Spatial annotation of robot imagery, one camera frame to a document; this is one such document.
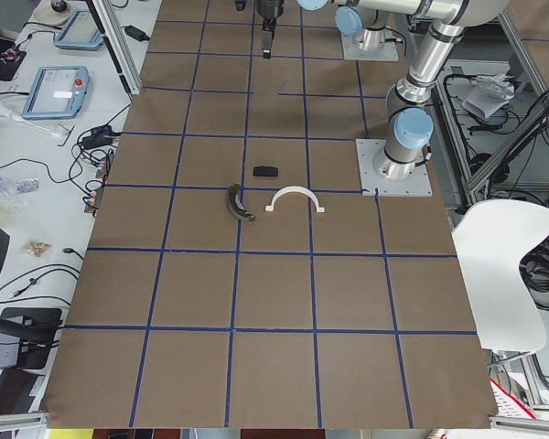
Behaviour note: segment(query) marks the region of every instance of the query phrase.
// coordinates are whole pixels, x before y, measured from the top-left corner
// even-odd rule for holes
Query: white table
[[[123,26],[133,25],[141,28],[147,35],[151,35],[156,15],[162,0],[135,1],[132,0],[125,9],[117,9],[117,15]],[[71,2],[77,8],[85,7],[82,2]],[[29,32],[46,30],[46,27],[27,25],[20,33],[18,41],[27,38]],[[145,59],[147,42],[138,42],[126,37],[135,65],[141,69]],[[21,47],[27,52],[15,80],[0,82],[0,91],[29,91],[32,81],[39,67],[45,66],[85,66],[90,72],[90,84],[86,99],[77,117],[64,121],[36,121],[41,126],[49,127],[56,122],[65,126],[75,126],[67,143],[60,137],[51,136],[23,123],[16,123],[6,118],[0,118],[0,166],[18,158],[30,158],[48,164],[51,174],[57,180],[66,179],[73,160],[70,149],[77,136],[93,126],[101,125],[111,119],[118,111],[129,103],[112,64],[110,55],[105,47],[97,51],[62,50],[52,44],[52,36],[48,33],[37,33]],[[21,112],[26,97],[11,95],[5,98],[5,103],[11,109]],[[115,131],[121,131],[127,112],[123,112],[113,123]],[[94,178],[95,168],[83,165],[83,174],[76,182],[83,186],[85,182]],[[0,286],[23,272],[47,263],[66,263],[81,268],[81,260],[73,254],[64,254],[61,249],[71,247],[81,254],[85,253],[92,233],[93,217],[83,213],[84,204],[82,193],[71,183],[54,184],[41,165],[28,162],[18,163],[0,170],[0,174],[7,177],[40,177],[38,191],[25,194],[24,200],[28,207],[18,214],[4,215],[0,227],[10,235],[10,246],[6,256],[5,266],[0,276]],[[20,248],[29,240],[45,241],[52,244],[44,258],[36,258],[24,254]],[[0,293],[0,301],[9,299],[9,295],[17,289],[26,286],[28,278],[23,279]],[[30,288],[19,298],[35,295],[55,295],[68,301],[73,296],[75,280],[66,273],[52,273],[39,281],[39,284]],[[53,299],[36,299],[11,305],[0,305],[0,314],[5,307],[61,307],[63,304]],[[67,316],[67,309],[63,309],[63,318]],[[51,370],[56,349],[52,349],[47,366],[36,373],[47,376]],[[47,380],[38,392],[38,396],[31,406],[31,411],[37,410]]]

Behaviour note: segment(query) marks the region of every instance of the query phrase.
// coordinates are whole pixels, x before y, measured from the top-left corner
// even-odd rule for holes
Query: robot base
[[[384,37],[392,38],[393,32],[384,29]],[[399,54],[393,42],[384,42],[377,49],[361,50],[354,42],[354,37],[341,35],[341,46],[344,49],[344,59],[355,59],[357,61],[391,61],[397,62]]]
[[[416,167],[405,180],[391,180],[374,171],[372,160],[385,143],[385,140],[379,139],[356,140],[362,195],[374,196],[378,190],[380,197],[431,197],[433,191],[425,165]]]

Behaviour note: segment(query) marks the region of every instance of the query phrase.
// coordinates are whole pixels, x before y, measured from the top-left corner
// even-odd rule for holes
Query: white chair seat
[[[522,281],[522,257],[549,236],[549,209],[492,199],[472,206],[452,233],[483,348],[536,351],[543,320]]]

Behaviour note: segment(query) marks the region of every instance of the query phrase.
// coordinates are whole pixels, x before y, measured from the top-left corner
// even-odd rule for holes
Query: tablet
[[[41,67],[28,94],[25,119],[69,119],[80,110],[90,81],[83,66]]]
[[[55,36],[55,46],[76,50],[97,50],[103,43],[102,35],[87,9],[78,9]]]

